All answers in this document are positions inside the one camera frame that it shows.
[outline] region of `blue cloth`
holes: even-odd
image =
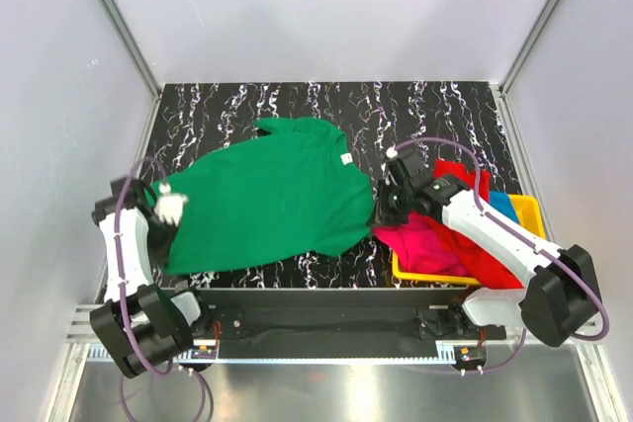
[[[491,192],[491,207],[520,224],[510,196],[502,192]]]

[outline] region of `green fabric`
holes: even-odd
[[[270,135],[209,153],[169,177],[189,203],[167,274],[243,269],[307,251],[337,256],[369,235],[371,182],[343,164],[343,132],[315,118],[255,124]]]

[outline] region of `shirt sleeve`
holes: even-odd
[[[317,118],[268,118],[255,121],[255,126],[270,133],[305,132],[316,134],[340,133],[328,121]]]

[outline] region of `white wall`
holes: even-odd
[[[117,0],[162,82],[500,81],[545,0]]]
[[[150,98],[97,0],[0,0],[0,407],[40,421],[76,303],[105,257],[90,219]]]
[[[510,91],[560,243],[593,255],[633,415],[633,0],[563,0]]]

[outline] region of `pink cloth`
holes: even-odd
[[[374,228],[374,235],[391,247],[401,268],[416,274],[468,277],[470,273],[457,255],[442,246],[426,219],[412,212],[408,223],[400,227]]]

